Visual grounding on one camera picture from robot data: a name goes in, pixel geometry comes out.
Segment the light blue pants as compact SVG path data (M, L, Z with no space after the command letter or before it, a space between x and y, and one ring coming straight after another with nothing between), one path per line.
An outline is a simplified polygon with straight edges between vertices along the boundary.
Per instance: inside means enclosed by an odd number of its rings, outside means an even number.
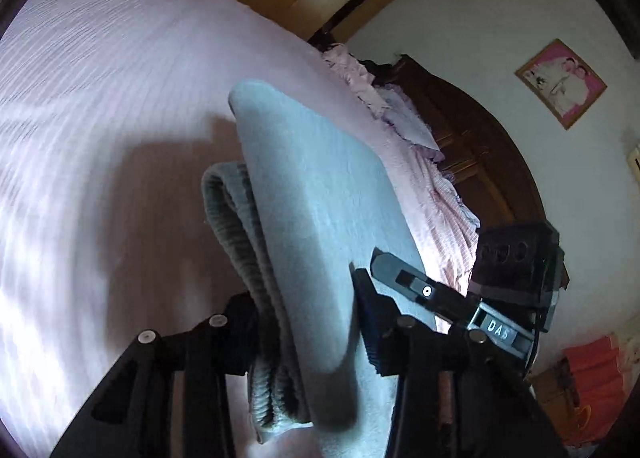
M326 457L381 457L396 382L379 376L357 327L352 271L375 250L420 254L378 155L261 80L229 96L243 158L202 180L210 227L252 297L248 371L261 440L314 430Z

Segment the red bag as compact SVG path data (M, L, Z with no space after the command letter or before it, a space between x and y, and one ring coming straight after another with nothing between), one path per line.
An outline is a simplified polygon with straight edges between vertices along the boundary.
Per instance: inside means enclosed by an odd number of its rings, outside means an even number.
M621 332L564 351L578 404L577 428L568 440L582 446L602 440L639 378L639 336Z

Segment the dark wooden headboard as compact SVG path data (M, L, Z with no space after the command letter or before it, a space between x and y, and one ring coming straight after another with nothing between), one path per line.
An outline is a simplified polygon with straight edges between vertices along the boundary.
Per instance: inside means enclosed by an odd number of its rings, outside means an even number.
M439 168L483 227L547 217L535 179L500 122L473 97L404 54L393 65L398 85L431 126L445 155Z

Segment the lavender ruffled pillow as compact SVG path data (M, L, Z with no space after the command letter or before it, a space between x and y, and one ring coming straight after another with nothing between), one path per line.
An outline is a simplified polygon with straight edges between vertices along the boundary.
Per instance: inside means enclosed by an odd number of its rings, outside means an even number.
M395 84L386 84L375 88L385 102L380 119L411 146L419 147L424 157L434 163L445 160L438 147L431 126L420 117L416 106L406 93Z

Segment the black garment on bed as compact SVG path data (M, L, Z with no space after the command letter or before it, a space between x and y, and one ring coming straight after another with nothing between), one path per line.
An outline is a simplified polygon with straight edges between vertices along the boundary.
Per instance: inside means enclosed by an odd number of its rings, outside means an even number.
M373 76L372 86L383 86L393 80L395 68L391 63L376 63L372 60L361 60L360 63Z

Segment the pink crumpled blanket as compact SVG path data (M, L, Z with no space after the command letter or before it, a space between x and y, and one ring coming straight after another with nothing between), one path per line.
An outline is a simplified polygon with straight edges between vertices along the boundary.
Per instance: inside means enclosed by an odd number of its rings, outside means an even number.
M347 84L356 97L369 109L373 118L380 119L390 109L373 86L374 76L350 54L344 44L334 44L321 57L329 68Z

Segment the pink checkered bed sheet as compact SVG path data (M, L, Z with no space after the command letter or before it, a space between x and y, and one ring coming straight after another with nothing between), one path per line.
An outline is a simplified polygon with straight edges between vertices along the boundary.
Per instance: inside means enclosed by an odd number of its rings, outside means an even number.
M1 419L53 449L134 331L186 328L238 278L200 180L241 151L244 77L381 155L424 259L463 283L473 216L435 150L375 120L314 48L235 0L29 0L1 41Z

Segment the framed wall picture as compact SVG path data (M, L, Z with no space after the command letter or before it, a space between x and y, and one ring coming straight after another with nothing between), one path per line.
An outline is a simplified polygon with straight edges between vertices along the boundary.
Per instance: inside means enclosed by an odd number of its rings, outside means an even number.
M566 131L608 88L591 66L558 38L517 69L515 76Z

